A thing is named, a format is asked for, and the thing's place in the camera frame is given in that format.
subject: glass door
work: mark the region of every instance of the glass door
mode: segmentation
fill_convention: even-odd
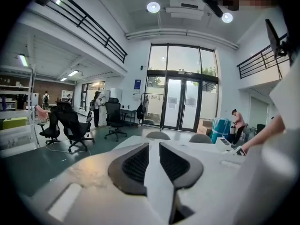
[[[199,82],[181,78],[167,78],[164,102],[163,127],[195,131],[199,117]]]

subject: black metal railing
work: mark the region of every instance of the black metal railing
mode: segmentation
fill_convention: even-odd
[[[280,41],[285,40],[286,36],[287,34],[284,34],[280,38]],[[280,78],[281,73],[279,69],[279,64],[287,61],[289,61],[288,56],[274,58],[274,52],[271,46],[269,45],[264,49],[262,49],[261,51],[259,51],[257,54],[253,55],[252,57],[248,58],[247,60],[237,65],[237,67],[239,68],[240,78],[242,79],[244,77],[248,77],[255,73],[259,73],[273,66],[277,66],[279,78]]]
[[[124,63],[127,53],[95,19],[73,0],[59,0],[59,4],[57,1],[36,0],[37,3],[52,9],[88,33]]]

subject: blue container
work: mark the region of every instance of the blue container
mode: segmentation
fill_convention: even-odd
[[[216,143],[218,137],[225,137],[226,139],[229,136],[231,121],[224,118],[214,118],[212,121],[212,131],[210,138],[212,143]]]

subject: blue sign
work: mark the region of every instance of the blue sign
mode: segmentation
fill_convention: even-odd
[[[135,89],[141,89],[141,79],[135,80]]]

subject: black office chair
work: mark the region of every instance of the black office chair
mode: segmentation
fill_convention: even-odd
[[[64,134],[71,143],[68,151],[71,152],[71,148],[77,143],[82,143],[82,145],[85,147],[85,151],[87,151],[88,148],[84,144],[84,141],[93,140],[93,142],[95,142],[93,138],[84,137],[86,133],[90,132],[90,121],[92,118],[89,117],[86,122],[79,122],[78,114],[73,111],[71,104],[67,102],[57,103],[56,114],[59,121],[64,126]]]
[[[44,136],[45,138],[51,138],[51,140],[46,141],[46,145],[50,145],[52,143],[60,142],[60,140],[57,140],[58,136],[60,135],[60,127],[58,126],[58,118],[56,116],[56,106],[52,107],[49,114],[49,127],[44,130],[43,126],[44,123],[38,123],[38,125],[41,126],[42,132],[39,134],[41,136]]]
[[[110,97],[108,99],[108,102],[105,103],[105,107],[107,111],[106,123],[108,126],[115,128],[115,130],[109,131],[109,133],[106,134],[104,138],[106,139],[107,136],[116,134],[117,141],[119,141],[118,133],[125,134],[125,136],[127,136],[127,133],[123,133],[119,129],[120,127],[126,126],[125,121],[121,119],[120,115],[121,104],[119,103],[119,100],[117,98]]]
[[[260,131],[262,131],[266,127],[266,125],[264,125],[264,124],[257,124],[256,127],[257,127],[256,134],[258,134]]]

